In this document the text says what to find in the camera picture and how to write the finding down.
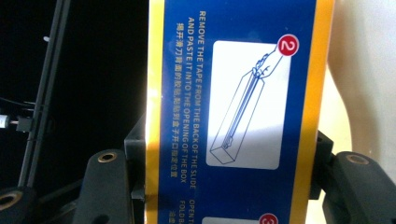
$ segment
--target red number circle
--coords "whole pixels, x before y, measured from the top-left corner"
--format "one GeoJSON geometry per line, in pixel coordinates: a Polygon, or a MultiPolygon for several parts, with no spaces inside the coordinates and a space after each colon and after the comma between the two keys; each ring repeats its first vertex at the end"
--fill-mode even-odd
{"type": "Polygon", "coordinates": [[[295,35],[282,35],[277,41],[277,48],[284,56],[293,56],[299,47],[300,43],[295,35]]]}
{"type": "Polygon", "coordinates": [[[278,224],[277,217],[274,214],[266,213],[260,217],[260,224],[278,224]]]}

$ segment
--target yellow border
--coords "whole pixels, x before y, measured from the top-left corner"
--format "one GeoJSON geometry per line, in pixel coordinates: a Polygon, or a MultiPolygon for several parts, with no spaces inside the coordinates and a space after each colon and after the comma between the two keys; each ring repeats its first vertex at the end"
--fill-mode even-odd
{"type": "Polygon", "coordinates": [[[303,123],[290,212],[290,223],[293,224],[305,223],[316,148],[320,102],[332,26],[333,5],[333,0],[318,0],[316,6],[303,123]]]}
{"type": "Polygon", "coordinates": [[[158,220],[160,118],[163,69],[164,0],[149,1],[148,105],[146,114],[146,209],[145,223],[158,220]]]}

